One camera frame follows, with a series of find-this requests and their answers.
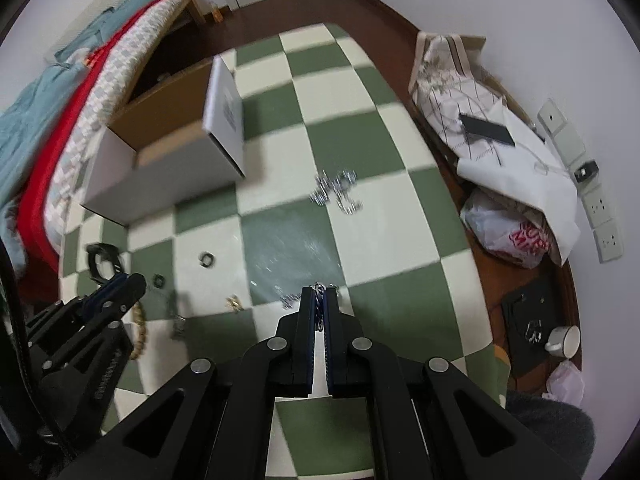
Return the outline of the white wall socket strip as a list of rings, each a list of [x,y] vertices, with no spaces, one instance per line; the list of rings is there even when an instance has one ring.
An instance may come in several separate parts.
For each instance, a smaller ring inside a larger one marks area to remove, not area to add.
[[[589,153],[574,125],[548,99],[537,114],[538,122],[550,136],[563,165],[577,188],[589,222],[600,263],[623,257],[622,234],[618,229],[614,208],[600,180],[600,167]]]

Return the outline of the gold earring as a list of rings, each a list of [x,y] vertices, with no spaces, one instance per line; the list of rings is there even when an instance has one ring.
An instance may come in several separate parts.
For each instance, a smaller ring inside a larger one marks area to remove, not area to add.
[[[240,298],[236,295],[232,295],[230,297],[226,298],[226,305],[229,309],[231,309],[233,312],[241,312],[244,310],[244,307],[242,305],[242,302],[240,300]]]

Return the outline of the black smart band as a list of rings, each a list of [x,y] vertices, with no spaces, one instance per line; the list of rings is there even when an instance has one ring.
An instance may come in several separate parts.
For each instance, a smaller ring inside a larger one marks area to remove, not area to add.
[[[124,266],[120,260],[119,249],[108,243],[93,243],[86,246],[87,263],[90,278],[98,285],[104,285],[116,274],[124,273]],[[105,276],[101,269],[108,264],[111,274]]]

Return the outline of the black plug adapter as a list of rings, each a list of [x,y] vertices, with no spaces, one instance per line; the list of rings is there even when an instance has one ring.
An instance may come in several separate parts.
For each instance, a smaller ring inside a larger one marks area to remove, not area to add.
[[[574,178],[577,183],[590,181],[599,173],[599,166],[594,159],[587,160],[581,164],[574,172]]]

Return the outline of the teal blanket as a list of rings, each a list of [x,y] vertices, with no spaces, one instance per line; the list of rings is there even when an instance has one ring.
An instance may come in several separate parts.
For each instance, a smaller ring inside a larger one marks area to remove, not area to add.
[[[87,77],[84,57],[152,1],[94,0],[52,48],[50,64],[1,113],[1,241],[18,274],[27,256],[15,227],[17,195],[63,108]]]

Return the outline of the checkered mattress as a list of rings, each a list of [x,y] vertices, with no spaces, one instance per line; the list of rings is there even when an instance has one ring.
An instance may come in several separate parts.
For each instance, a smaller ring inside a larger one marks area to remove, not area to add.
[[[88,146],[134,88],[145,59],[186,7],[186,0],[156,0],[140,10],[103,47],[93,52],[88,88],[80,92],[79,112],[53,168],[43,205],[48,242],[60,250],[80,170]]]

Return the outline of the black bag on floor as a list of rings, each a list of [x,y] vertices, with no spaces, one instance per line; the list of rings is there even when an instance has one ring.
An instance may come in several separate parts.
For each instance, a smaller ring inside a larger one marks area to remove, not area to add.
[[[511,372],[519,378],[550,356],[544,346],[564,320],[561,299],[548,280],[536,278],[506,294],[500,307]]]

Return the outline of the white red plastic bag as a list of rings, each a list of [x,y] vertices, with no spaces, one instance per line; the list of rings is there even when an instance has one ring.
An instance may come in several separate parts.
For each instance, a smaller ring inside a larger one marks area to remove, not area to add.
[[[486,252],[525,269],[536,268],[551,248],[543,229],[479,188],[464,203],[460,219]]]

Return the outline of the orange bottle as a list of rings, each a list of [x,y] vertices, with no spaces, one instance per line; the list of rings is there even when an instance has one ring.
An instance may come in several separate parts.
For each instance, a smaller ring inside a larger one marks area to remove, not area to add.
[[[218,6],[212,6],[212,17],[216,24],[220,24],[224,21],[224,14],[222,14]]]

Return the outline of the white cardboard box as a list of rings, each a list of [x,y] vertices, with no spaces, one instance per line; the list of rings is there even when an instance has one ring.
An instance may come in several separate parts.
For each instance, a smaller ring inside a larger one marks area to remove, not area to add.
[[[129,226],[244,178],[242,99],[215,56],[146,92],[103,128],[81,205]]]

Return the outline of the floral tote bag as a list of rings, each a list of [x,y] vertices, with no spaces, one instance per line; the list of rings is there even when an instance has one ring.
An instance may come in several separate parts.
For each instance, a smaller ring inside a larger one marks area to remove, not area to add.
[[[478,80],[458,35],[419,32],[409,94],[445,151],[455,160],[481,160],[499,165],[497,144],[464,131],[462,114],[487,120],[506,99]]]

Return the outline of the red blanket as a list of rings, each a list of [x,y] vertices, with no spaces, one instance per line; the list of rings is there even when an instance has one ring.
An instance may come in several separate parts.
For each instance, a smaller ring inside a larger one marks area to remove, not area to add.
[[[138,6],[136,12],[103,44],[93,49],[76,51],[81,55],[78,64],[80,73],[72,81],[72,91],[55,110],[53,122],[44,129],[44,143],[34,159],[27,179],[21,184],[13,202],[9,203],[9,212],[6,214],[6,225],[11,231],[14,244],[8,249],[18,276],[23,275],[29,266],[42,266],[49,272],[58,270],[56,250],[48,241],[44,229],[44,202],[55,167],[111,50],[136,21],[160,1],[162,0],[150,0],[143,6]]]

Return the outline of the white ceramic mug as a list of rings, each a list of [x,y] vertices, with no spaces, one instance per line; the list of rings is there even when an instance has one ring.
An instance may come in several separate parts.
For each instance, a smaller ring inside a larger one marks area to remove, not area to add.
[[[558,326],[549,334],[544,350],[550,356],[570,360],[576,356],[581,343],[582,333],[577,325]]]

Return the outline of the black phone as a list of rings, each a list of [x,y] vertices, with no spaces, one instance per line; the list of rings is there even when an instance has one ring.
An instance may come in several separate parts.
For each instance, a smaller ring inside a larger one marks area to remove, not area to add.
[[[496,122],[480,119],[467,114],[459,115],[464,131],[473,138],[481,138],[504,145],[514,146],[515,141],[508,128]]]

